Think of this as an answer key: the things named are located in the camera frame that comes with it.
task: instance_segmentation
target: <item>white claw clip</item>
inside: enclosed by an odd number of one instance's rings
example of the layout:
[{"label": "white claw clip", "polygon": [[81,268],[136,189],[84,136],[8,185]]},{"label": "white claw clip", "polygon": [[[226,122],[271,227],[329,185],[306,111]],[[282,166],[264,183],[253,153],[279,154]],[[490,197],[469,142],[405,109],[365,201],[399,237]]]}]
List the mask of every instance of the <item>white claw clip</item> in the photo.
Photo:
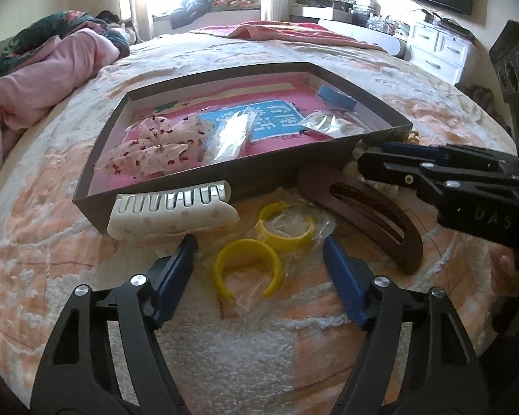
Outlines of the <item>white claw clip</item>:
[{"label": "white claw clip", "polygon": [[117,240],[153,241],[165,234],[210,231],[238,223],[228,204],[227,181],[149,194],[117,195],[108,234]]}]

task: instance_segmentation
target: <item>yellow bracelet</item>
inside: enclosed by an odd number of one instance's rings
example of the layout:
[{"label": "yellow bracelet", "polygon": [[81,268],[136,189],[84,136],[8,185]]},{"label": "yellow bracelet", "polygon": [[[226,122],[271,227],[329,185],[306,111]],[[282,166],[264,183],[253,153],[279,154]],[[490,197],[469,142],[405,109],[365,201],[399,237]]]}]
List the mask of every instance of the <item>yellow bracelet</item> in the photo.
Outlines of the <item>yellow bracelet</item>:
[{"label": "yellow bracelet", "polygon": [[300,237],[280,237],[267,230],[264,222],[272,219],[275,215],[281,213],[288,207],[289,205],[284,201],[265,206],[259,212],[258,223],[256,224],[257,238],[265,241],[265,243],[272,247],[277,253],[282,254],[293,253],[298,248],[305,248],[313,243],[314,223],[311,217],[305,217],[309,223],[309,229]]},{"label": "yellow bracelet", "polygon": [[229,243],[226,247],[224,247],[217,255],[215,262],[213,263],[213,282],[221,296],[224,298],[234,299],[235,297],[231,291],[227,289],[225,283],[223,282],[223,270],[225,268],[225,264],[230,260],[239,259],[250,255],[261,257],[261,259],[263,259],[273,270],[271,284],[263,292],[263,297],[269,298],[281,286],[281,282],[283,280],[283,266],[277,253],[275,253],[273,248],[271,248],[269,245],[266,245],[259,240],[243,238],[241,240]]}]

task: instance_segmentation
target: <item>pink blanket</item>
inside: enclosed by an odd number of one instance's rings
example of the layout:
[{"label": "pink blanket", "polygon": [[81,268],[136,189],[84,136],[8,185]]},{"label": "pink blanket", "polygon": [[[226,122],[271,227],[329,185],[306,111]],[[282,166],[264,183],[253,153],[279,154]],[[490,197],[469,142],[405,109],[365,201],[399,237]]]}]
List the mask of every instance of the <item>pink blanket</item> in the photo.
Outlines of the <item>pink blanket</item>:
[{"label": "pink blanket", "polygon": [[40,62],[0,78],[0,167],[26,129],[119,56],[111,41],[88,28],[46,46]]},{"label": "pink blanket", "polygon": [[233,26],[206,26],[191,33],[211,34],[217,37],[243,40],[286,40],[317,45],[339,45],[385,51],[378,45],[357,41],[342,34],[333,33],[316,23],[288,23],[278,21],[251,21]]}]

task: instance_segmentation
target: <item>bedspread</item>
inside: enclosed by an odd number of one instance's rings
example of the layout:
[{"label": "bedspread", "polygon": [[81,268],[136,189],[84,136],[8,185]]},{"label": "bedspread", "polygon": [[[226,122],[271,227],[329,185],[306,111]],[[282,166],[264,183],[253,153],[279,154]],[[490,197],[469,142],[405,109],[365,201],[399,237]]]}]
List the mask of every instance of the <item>bedspread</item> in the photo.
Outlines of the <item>bedspread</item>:
[{"label": "bedspread", "polygon": [[[216,68],[288,61],[316,63],[378,96],[413,121],[422,144],[515,151],[505,131],[467,96],[384,52],[191,33],[135,47],[130,57],[102,69],[26,132],[0,170],[0,373],[26,404],[44,345],[73,288],[119,285],[156,259],[151,249],[98,234],[71,202],[92,144],[125,92]],[[269,198],[238,203],[236,230],[249,229]],[[437,225],[435,209],[409,190],[400,190],[398,203],[424,241],[423,265],[415,276],[400,274],[346,225],[339,225],[336,235],[375,274],[418,291],[443,287],[481,351],[492,335],[489,312],[496,296],[487,243]],[[214,235],[200,237],[200,248],[214,240]],[[363,333],[346,321],[321,257],[289,283],[276,310],[255,328],[226,319],[209,267],[196,264],[175,317],[158,331],[191,410],[204,415],[329,413]],[[134,398],[115,331],[111,341],[123,395]],[[400,349],[388,400],[397,396],[405,355]]]}]

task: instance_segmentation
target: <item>dresser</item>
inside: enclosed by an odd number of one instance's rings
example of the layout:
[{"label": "dresser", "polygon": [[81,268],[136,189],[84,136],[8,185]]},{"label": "dresser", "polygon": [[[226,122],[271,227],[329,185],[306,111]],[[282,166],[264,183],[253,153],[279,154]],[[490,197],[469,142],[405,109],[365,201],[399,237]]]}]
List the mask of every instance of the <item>dresser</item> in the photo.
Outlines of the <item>dresser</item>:
[{"label": "dresser", "polygon": [[475,46],[451,31],[415,22],[404,60],[455,85],[469,83],[476,63]]}]

